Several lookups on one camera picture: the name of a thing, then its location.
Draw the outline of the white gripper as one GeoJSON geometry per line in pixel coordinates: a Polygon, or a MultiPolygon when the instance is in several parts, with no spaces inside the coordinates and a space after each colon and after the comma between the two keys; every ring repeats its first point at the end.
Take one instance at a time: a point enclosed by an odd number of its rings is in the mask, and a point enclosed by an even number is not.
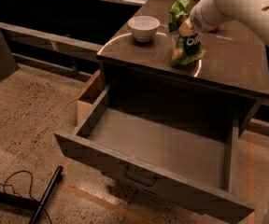
{"type": "Polygon", "coordinates": [[[214,0],[201,0],[191,10],[190,18],[181,20],[178,32],[181,36],[194,35],[213,31],[231,18],[222,14],[214,0]]]}

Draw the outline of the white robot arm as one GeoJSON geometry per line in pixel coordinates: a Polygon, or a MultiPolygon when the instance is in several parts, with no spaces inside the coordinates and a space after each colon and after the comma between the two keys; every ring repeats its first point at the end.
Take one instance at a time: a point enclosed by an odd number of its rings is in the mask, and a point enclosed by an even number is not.
{"type": "Polygon", "coordinates": [[[206,33],[227,21],[245,24],[269,48],[269,0],[201,0],[178,31],[206,33]]]}

